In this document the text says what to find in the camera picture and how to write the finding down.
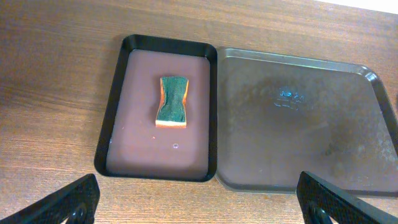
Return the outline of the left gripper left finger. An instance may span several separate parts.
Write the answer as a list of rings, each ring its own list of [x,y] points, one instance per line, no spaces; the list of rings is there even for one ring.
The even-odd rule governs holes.
[[[94,174],[86,174],[60,190],[1,220],[1,223],[93,224],[100,199]]]

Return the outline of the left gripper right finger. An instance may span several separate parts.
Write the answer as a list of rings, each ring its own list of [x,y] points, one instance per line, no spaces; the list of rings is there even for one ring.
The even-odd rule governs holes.
[[[305,224],[331,224],[333,220],[337,223],[397,224],[397,217],[311,172],[300,173],[296,195]]]

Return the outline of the orange green scrub sponge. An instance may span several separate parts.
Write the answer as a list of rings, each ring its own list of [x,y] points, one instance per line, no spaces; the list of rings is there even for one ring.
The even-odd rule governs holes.
[[[155,126],[157,128],[186,128],[186,100],[189,80],[185,77],[160,78],[160,103]]]

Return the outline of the small reddish brown tray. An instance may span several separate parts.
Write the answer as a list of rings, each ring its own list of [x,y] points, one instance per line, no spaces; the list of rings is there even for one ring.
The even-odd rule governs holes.
[[[210,180],[217,166],[216,49],[206,43],[125,37],[109,92],[94,166],[108,177]],[[184,77],[187,122],[155,124],[166,77]]]

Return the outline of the large dark brown tray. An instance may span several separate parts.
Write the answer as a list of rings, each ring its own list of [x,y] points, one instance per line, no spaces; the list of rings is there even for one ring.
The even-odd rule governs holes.
[[[218,50],[216,178],[292,194],[309,171],[352,194],[397,196],[397,118],[368,67]]]

